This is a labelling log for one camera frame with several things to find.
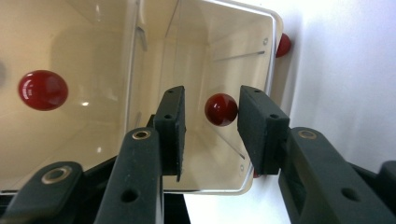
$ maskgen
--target screw hole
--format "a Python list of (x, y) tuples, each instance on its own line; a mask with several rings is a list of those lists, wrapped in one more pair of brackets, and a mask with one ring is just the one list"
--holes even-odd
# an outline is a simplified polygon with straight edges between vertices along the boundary
[(58, 167), (44, 174), (43, 177), (41, 178), (41, 181), (46, 185), (58, 183), (66, 179), (71, 172), (72, 172), (72, 168), (69, 166)]
[(300, 135), (300, 137), (310, 139), (310, 140), (317, 138), (317, 135), (315, 133), (307, 131), (307, 130), (299, 131), (298, 134)]
[(140, 131), (137, 133), (132, 134), (132, 138), (135, 140), (142, 140), (142, 139), (146, 139), (151, 135), (151, 132), (149, 131)]
[(121, 201), (123, 203), (132, 203), (139, 197), (138, 193), (134, 190), (127, 189), (121, 194)]
[(358, 194), (353, 189), (341, 189), (344, 197), (348, 198), (350, 201), (359, 202), (361, 199), (359, 198)]

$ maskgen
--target black plastic part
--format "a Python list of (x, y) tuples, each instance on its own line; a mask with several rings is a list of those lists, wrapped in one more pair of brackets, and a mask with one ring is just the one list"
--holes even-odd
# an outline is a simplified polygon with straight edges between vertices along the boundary
[(162, 179), (157, 131), (139, 128), (128, 132), (95, 223), (162, 223)]
[(0, 218), (6, 212), (8, 205), (11, 203), (12, 198), (17, 193), (16, 190), (2, 190), (0, 191)]
[(163, 175), (181, 176), (185, 125), (184, 87), (174, 87), (163, 94), (154, 117), (154, 128), (160, 133)]
[(376, 193), (396, 216), (396, 161), (387, 161), (382, 164), (375, 183)]
[[(292, 129), (287, 155), (279, 184), (292, 223), (396, 223), (393, 214), (321, 133)], [(291, 192), (295, 186), (290, 181), (299, 190), (304, 188), (306, 195)]]
[(288, 136), (288, 116), (263, 92), (242, 86), (238, 132), (259, 175), (277, 175), (276, 153)]
[[(45, 184), (42, 178), (48, 172), (70, 168), (69, 175), (59, 182)], [(56, 179), (61, 173), (53, 173)], [(62, 161), (48, 165), (39, 170), (12, 199), (0, 223), (71, 223), (78, 204), (78, 183), (81, 181), (82, 168), (76, 162)]]
[(164, 224), (190, 224), (189, 213), (183, 194), (163, 195), (164, 200)]

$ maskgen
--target plastic bin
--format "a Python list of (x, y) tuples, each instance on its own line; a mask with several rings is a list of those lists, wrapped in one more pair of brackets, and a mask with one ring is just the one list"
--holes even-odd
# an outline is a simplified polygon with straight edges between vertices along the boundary
[[(241, 85), (264, 90), (282, 32), (274, 12), (226, 1), (13, 0), (0, 2), (0, 21), (0, 190), (56, 161), (89, 169), (117, 155), (125, 132), (145, 126), (163, 92), (179, 85), (183, 174), (179, 183), (165, 177), (165, 190), (249, 188), (236, 121), (215, 127), (204, 106), (217, 92), (238, 101)], [(20, 99), (20, 79), (38, 69), (66, 81), (61, 107), (37, 111)]]

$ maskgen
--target white surface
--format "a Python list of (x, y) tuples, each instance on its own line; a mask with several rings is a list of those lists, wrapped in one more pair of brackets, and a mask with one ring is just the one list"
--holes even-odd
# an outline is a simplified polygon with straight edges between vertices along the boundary
[[(272, 95), (290, 114), (290, 126), (317, 129), (347, 161), (375, 172), (396, 160), (396, 3), (245, 2), (277, 12), (292, 41), (290, 54), (276, 60)], [(281, 197), (262, 196), (278, 186), (257, 192), (259, 183), (239, 197), (186, 196), (191, 222), (286, 223)]]
[(277, 176), (260, 177), (244, 195), (184, 195), (191, 223), (288, 223)]

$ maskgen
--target red sphere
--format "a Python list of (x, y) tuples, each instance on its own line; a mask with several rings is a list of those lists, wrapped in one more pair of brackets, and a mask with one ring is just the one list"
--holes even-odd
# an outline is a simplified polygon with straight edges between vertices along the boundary
[(206, 101), (205, 115), (214, 125), (229, 125), (235, 120), (237, 114), (238, 106), (230, 95), (218, 93)]
[(280, 37), (279, 46), (277, 47), (276, 57), (282, 57), (283, 55), (287, 54), (290, 51), (291, 42), (287, 35), (282, 34)]
[(21, 99), (36, 110), (53, 110), (67, 99), (67, 85), (58, 74), (37, 70), (26, 74), (20, 81)]

